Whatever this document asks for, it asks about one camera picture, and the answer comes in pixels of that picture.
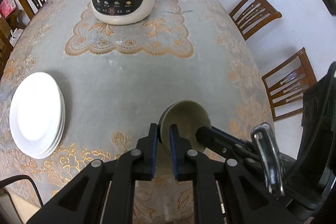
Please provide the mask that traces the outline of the dark bowl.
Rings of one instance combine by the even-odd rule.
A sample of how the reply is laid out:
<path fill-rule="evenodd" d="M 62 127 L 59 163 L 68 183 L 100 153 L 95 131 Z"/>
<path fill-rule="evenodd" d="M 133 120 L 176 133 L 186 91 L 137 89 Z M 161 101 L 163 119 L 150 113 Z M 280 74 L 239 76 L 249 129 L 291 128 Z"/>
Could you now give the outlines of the dark bowl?
<path fill-rule="evenodd" d="M 188 139 L 191 147 L 203 152 L 206 148 L 197 142 L 196 132 L 201 127 L 211 128 L 211 120 L 205 108 L 194 101 L 179 101 L 168 107 L 159 120 L 159 141 L 170 156 L 170 126 L 176 124 L 179 136 Z"/>

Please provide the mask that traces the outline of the medium white plate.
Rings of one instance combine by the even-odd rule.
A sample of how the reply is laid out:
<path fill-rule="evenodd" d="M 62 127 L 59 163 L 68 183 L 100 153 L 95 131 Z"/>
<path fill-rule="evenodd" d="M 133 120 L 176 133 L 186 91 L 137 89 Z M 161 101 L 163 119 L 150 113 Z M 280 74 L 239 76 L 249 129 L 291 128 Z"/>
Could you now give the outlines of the medium white plate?
<path fill-rule="evenodd" d="M 42 159 L 58 133 L 61 107 L 59 86 L 48 73 L 33 73 L 19 84 L 11 101 L 9 124 L 23 153 Z"/>

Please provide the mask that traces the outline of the large white plate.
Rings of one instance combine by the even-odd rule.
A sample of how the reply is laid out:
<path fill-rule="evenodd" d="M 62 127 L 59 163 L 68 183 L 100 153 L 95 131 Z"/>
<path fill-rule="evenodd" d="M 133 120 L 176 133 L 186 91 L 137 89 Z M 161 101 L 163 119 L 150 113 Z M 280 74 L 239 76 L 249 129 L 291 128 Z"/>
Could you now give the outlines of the large white plate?
<path fill-rule="evenodd" d="M 61 107 L 61 120 L 60 120 L 58 133 L 56 134 L 55 140 L 52 143 L 51 147 L 42 155 L 42 159 L 51 155 L 53 151 L 55 151 L 55 149 L 57 148 L 57 146 L 59 145 L 62 139 L 62 135 L 63 135 L 65 123 L 66 123 L 66 106 L 65 106 L 65 101 L 64 101 L 62 91 L 60 89 L 59 89 L 59 93 L 60 93 L 62 107 Z"/>

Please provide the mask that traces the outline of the metal clip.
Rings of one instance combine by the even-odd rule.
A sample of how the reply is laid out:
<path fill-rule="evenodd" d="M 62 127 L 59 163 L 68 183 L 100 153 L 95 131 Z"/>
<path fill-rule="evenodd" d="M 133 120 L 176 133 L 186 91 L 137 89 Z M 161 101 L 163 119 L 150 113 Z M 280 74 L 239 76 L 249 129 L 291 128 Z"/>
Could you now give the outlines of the metal clip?
<path fill-rule="evenodd" d="M 252 129 L 250 136 L 261 162 L 266 188 L 275 197 L 284 196 L 284 166 L 271 126 L 268 123 L 257 125 Z"/>

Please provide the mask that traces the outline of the wooden chair near right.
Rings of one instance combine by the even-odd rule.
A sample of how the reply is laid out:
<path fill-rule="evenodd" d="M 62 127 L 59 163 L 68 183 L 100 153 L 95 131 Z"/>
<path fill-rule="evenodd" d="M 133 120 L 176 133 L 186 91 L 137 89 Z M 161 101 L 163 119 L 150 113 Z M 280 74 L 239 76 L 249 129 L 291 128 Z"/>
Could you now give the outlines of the wooden chair near right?
<path fill-rule="evenodd" d="M 262 77 L 275 122 L 303 112 L 303 94 L 317 83 L 305 48 Z"/>

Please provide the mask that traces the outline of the lace tablecloth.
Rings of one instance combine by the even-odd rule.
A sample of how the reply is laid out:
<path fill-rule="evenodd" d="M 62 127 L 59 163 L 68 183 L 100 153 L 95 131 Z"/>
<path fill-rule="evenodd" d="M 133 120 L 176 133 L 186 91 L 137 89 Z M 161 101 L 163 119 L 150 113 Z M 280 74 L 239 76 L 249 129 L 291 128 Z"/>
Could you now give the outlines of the lace tablecloth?
<path fill-rule="evenodd" d="M 50 74 L 66 103 L 66 127 L 45 159 L 14 143 L 9 114 L 19 84 Z M 96 19 L 90 0 L 48 0 L 27 25 L 1 78 L 1 178 L 29 175 L 7 187 L 23 202 L 23 221 L 90 161 L 133 149 L 173 103 L 192 100 L 211 123 L 240 139 L 272 123 L 259 70 L 218 0 L 155 0 L 143 21 L 113 26 Z"/>

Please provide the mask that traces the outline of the wooden chair far right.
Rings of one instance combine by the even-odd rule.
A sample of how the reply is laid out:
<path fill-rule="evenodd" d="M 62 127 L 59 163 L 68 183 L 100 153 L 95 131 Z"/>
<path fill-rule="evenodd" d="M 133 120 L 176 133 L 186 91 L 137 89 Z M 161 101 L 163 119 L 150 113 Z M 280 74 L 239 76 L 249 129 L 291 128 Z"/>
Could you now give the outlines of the wooden chair far right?
<path fill-rule="evenodd" d="M 244 40 L 248 40 L 268 23 L 280 19 L 282 14 L 267 0 L 241 0 L 229 16 Z"/>

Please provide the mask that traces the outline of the pink box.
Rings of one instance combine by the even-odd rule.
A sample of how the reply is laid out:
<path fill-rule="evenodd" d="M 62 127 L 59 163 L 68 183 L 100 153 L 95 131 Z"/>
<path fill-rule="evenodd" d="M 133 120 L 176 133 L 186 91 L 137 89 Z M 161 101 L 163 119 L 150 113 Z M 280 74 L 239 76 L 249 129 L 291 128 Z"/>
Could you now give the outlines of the pink box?
<path fill-rule="evenodd" d="M 3 0 L 0 5 L 0 13 L 1 16 L 7 18 L 13 11 L 15 11 L 17 5 L 15 4 L 15 0 Z"/>

